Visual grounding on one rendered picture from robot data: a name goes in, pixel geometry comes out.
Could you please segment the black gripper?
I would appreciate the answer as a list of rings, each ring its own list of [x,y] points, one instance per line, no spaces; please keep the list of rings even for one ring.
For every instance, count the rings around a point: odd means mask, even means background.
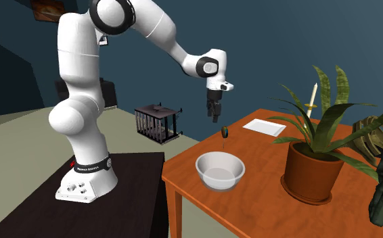
[[[212,121],[214,123],[217,123],[218,117],[221,115],[221,104],[219,103],[219,101],[222,99],[222,94],[222,91],[216,91],[211,89],[207,90],[207,115],[208,117],[212,118]]]

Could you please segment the white rectangular plate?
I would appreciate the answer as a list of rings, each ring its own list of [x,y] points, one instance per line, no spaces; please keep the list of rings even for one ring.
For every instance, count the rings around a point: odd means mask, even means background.
[[[270,135],[272,137],[277,137],[286,128],[286,125],[255,118],[249,123],[245,124],[244,128],[256,131],[258,133]]]

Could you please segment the white bowl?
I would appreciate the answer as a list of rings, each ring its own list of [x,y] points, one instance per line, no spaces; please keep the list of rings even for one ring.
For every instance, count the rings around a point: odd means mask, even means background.
[[[213,191],[232,190],[246,171],[241,159],[222,151],[200,155],[195,166],[202,183]]]

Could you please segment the white candle with gold holder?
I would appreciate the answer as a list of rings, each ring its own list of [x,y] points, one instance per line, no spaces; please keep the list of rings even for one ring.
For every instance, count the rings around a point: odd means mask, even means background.
[[[317,83],[315,83],[313,86],[312,93],[311,93],[310,101],[309,101],[309,103],[305,104],[305,106],[307,106],[307,117],[308,118],[311,117],[311,112],[312,112],[313,108],[316,108],[316,105],[314,105],[314,100],[315,100],[315,96],[317,94],[317,88],[318,88],[318,85],[317,85]]]

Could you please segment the orange wooden table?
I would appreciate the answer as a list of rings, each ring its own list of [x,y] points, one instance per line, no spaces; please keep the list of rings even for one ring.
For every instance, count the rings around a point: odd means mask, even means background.
[[[272,115],[259,109],[233,123],[228,138],[216,133],[165,162],[162,179],[172,237],[185,236],[181,201],[188,199],[243,238],[383,238],[383,227],[369,220],[376,182],[349,165],[342,167],[326,205],[304,204],[286,193],[280,178],[288,145],[246,129],[250,121]],[[243,161],[245,173],[231,191],[212,191],[200,180],[196,160],[209,151],[225,151]]]

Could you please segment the green plant in terracotta pot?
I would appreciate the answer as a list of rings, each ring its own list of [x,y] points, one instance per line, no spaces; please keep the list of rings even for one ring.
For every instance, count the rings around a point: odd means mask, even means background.
[[[284,190],[306,204],[323,205],[332,199],[332,188],[343,164],[352,166],[374,180],[378,179],[377,167],[369,164],[346,144],[382,126],[383,114],[355,122],[350,135],[334,140],[338,124],[345,111],[352,106],[348,101],[348,78],[340,67],[336,68],[337,95],[336,100],[332,101],[329,78],[320,68],[316,69],[316,73],[321,87],[321,120],[318,123],[311,122],[299,98],[294,97],[291,105],[300,113],[291,123],[304,138],[279,137],[274,141],[288,144],[285,172],[280,178]]]

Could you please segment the black robot stand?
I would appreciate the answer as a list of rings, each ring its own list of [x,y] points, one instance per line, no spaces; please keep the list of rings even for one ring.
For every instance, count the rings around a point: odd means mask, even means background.
[[[68,163],[0,222],[0,238],[168,238],[164,153],[114,153],[109,193],[85,204],[55,198]]]

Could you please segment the olive twisted sculpture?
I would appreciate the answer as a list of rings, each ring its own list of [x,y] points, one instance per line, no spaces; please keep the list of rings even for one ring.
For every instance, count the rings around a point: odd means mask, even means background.
[[[372,166],[377,166],[377,158],[383,156],[383,125],[358,137],[346,144],[347,147],[356,151]]]

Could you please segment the brown wall picture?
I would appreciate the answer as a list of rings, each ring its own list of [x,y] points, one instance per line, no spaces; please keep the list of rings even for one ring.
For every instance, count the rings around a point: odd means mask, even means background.
[[[42,22],[59,22],[66,13],[64,4],[57,0],[30,0],[35,20]]]

